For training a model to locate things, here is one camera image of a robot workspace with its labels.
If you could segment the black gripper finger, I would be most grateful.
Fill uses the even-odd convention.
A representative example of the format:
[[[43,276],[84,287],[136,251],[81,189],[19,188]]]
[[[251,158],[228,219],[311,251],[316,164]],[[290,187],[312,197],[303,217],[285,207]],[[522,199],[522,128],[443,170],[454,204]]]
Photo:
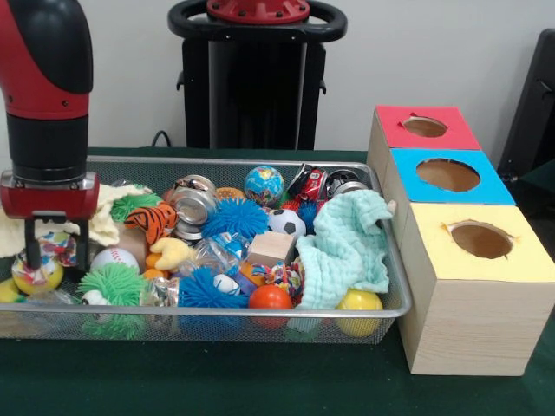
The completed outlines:
[[[87,219],[79,219],[80,234],[76,239],[77,269],[82,273],[89,271],[89,228]]]
[[[36,240],[35,220],[33,218],[24,220],[24,239],[27,265],[32,270],[37,270],[42,264],[42,257],[40,244]]]

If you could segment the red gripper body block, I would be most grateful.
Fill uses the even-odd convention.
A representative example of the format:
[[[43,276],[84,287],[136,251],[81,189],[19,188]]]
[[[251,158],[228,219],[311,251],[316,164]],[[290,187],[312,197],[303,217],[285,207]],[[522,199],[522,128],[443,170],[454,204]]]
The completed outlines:
[[[14,178],[1,178],[1,204],[9,218],[91,219],[100,190],[98,178],[85,178],[77,187],[65,185],[17,186]]]

